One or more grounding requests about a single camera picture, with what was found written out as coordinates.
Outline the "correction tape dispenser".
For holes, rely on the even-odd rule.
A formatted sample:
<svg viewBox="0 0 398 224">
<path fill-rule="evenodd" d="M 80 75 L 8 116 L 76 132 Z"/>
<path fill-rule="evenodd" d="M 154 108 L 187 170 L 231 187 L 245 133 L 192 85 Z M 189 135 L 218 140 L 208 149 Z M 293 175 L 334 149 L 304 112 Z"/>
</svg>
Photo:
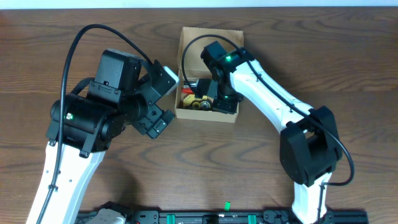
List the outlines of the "correction tape dispenser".
<svg viewBox="0 0 398 224">
<path fill-rule="evenodd" d="M 212 109 L 212 101 L 209 99 L 194 100 L 190 106 L 193 110 L 209 111 Z"/>
</svg>

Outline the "yellow sticky note pad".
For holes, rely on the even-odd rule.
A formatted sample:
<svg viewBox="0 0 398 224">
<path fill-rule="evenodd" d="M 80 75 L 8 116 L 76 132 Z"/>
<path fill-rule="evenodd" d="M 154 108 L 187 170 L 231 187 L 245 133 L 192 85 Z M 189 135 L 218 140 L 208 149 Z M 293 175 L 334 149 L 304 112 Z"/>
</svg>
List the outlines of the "yellow sticky note pad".
<svg viewBox="0 0 398 224">
<path fill-rule="evenodd" d="M 189 107 L 195 101 L 195 95 L 186 95 L 183 99 L 183 107 Z"/>
</svg>

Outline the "brown cardboard box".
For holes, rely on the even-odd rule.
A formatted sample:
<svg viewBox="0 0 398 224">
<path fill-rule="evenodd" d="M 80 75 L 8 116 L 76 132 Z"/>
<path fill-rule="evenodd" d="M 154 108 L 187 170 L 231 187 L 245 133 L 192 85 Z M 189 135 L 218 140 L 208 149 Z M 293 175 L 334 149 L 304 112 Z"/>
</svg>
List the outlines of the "brown cardboard box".
<svg viewBox="0 0 398 224">
<path fill-rule="evenodd" d="M 234 47 L 229 43 L 216 37 L 203 37 L 192 44 L 189 44 L 194 38 L 205 35 L 215 34 L 231 40 L 239 47 L 244 45 L 244 32 L 241 30 L 226 29 L 206 29 L 197 27 L 183 27 L 180 35 L 178 48 L 177 66 L 180 83 L 177 87 L 175 97 L 175 114 L 178 119 L 194 119 L 202 121 L 218 121 L 225 123 L 234 123 L 238 113 L 224 114 L 216 111 L 192 110 L 183 107 L 183 99 L 186 94 L 182 93 L 183 74 L 185 70 L 189 81 L 196 81 L 199 78 L 211 78 L 212 74 L 200 58 L 205 46 L 214 41 L 218 41 L 227 51 L 232 51 Z"/>
</svg>

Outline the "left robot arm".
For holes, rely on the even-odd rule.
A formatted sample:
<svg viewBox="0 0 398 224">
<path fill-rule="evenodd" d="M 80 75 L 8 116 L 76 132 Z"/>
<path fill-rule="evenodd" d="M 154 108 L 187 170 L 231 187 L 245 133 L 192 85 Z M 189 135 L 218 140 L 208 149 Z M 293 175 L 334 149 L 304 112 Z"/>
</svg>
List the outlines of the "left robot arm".
<svg viewBox="0 0 398 224">
<path fill-rule="evenodd" d="M 126 126 L 155 139 L 174 114 L 156 103 L 173 91 L 179 77 L 159 61 L 115 49 L 103 52 L 94 78 L 82 80 L 56 101 L 46 137 L 45 164 L 28 223 L 73 223 L 86 188 Z"/>
</svg>

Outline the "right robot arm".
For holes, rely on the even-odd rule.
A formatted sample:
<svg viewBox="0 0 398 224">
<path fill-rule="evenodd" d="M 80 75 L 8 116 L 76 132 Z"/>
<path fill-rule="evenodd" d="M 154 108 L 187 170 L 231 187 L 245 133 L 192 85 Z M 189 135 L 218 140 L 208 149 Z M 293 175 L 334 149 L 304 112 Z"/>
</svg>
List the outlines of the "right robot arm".
<svg viewBox="0 0 398 224">
<path fill-rule="evenodd" d="M 200 57 L 218 81 L 218 99 L 244 96 L 274 125 L 280 134 L 280 163 L 294 182 L 292 212 L 301 223 L 319 221 L 326 214 L 324 184 L 342 157 L 333 113 L 292 96 L 244 48 L 227 52 L 214 41 Z"/>
</svg>

